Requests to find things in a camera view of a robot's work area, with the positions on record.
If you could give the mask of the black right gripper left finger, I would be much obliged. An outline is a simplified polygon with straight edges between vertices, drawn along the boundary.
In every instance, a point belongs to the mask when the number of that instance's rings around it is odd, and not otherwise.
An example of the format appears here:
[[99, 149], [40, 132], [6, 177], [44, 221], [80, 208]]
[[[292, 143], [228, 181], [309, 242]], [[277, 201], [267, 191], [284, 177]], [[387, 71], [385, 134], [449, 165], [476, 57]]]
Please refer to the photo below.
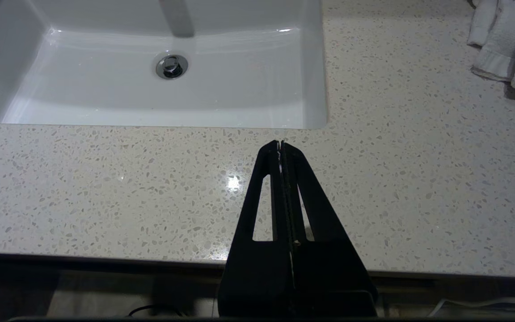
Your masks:
[[[270, 177], [272, 241], [255, 241], [263, 179]], [[291, 290], [290, 233], [279, 142], [258, 152], [219, 287], [221, 316], [284, 316]]]

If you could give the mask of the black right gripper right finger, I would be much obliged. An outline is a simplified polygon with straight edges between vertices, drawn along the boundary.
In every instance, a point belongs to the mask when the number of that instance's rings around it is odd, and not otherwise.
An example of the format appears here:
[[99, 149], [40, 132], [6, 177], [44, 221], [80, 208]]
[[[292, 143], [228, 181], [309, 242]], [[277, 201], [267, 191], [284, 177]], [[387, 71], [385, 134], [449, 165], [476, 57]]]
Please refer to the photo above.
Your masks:
[[283, 143], [296, 311], [375, 316], [378, 292], [305, 155]]

